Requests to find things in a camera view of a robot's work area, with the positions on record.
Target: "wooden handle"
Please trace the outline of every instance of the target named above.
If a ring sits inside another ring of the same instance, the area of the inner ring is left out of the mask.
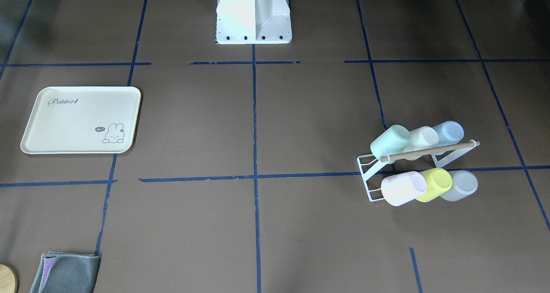
[[[479,145],[480,145],[479,141],[471,140],[467,143],[459,143],[459,144],[448,145],[448,146],[428,148],[426,150],[416,150],[416,151],[403,152],[398,154],[391,154],[390,156],[381,156],[380,161],[389,162],[390,160],[395,161],[395,160],[401,160],[405,158],[412,158],[413,156],[424,156],[426,154],[440,153],[440,152],[446,152],[446,151],[452,151],[452,150],[461,150],[463,148],[472,148]]]

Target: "white bracket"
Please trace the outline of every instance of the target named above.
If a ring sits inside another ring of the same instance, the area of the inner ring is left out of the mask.
[[[292,39],[288,0],[218,0],[219,44],[287,44]]]
[[[417,150],[417,151],[411,151],[411,152],[403,152],[398,154],[392,154],[391,156],[381,156],[380,160],[375,158],[373,154],[367,154],[365,156],[358,156],[357,157],[357,165],[359,166],[359,172],[361,173],[361,178],[363,179],[363,184],[365,185],[365,189],[367,191],[367,196],[369,197],[369,201],[382,201],[384,198],[376,198],[373,199],[373,193],[381,191],[379,189],[369,189],[369,185],[367,184],[367,181],[371,179],[379,170],[381,170],[384,166],[386,166],[390,161],[395,160],[402,160],[405,158],[411,158],[413,156],[424,156],[427,154],[430,154],[432,156],[432,159],[434,160],[434,164],[437,168],[442,168],[445,165],[451,163],[452,161],[460,158],[465,153],[469,152],[470,150],[473,150],[473,148],[476,148],[479,146],[480,143],[476,140],[470,140],[467,143],[459,143],[449,146],[441,146],[441,147],[435,147],[435,148],[428,148],[426,150]],[[441,160],[438,160],[436,158],[436,153],[440,152],[447,152],[452,151],[450,154],[442,158]],[[369,163],[362,163],[361,159],[363,158],[374,158]],[[371,166],[368,170],[364,170],[364,167]]]

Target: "wooden coaster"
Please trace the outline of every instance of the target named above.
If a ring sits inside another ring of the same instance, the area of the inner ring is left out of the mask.
[[[0,264],[0,293],[15,293],[17,276],[10,267]]]

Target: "wooden disc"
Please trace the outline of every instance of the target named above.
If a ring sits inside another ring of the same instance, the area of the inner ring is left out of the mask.
[[[13,270],[0,264],[0,293],[15,293],[17,289],[17,277]]]

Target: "light blue cup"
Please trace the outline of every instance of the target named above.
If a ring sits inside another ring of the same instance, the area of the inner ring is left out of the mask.
[[[445,121],[442,124],[434,126],[437,135],[440,137],[438,147],[458,144],[464,138],[464,129],[456,121]]]
[[[403,152],[410,142],[411,134],[409,130],[404,126],[393,125],[371,143],[371,152],[380,160],[381,156]]]

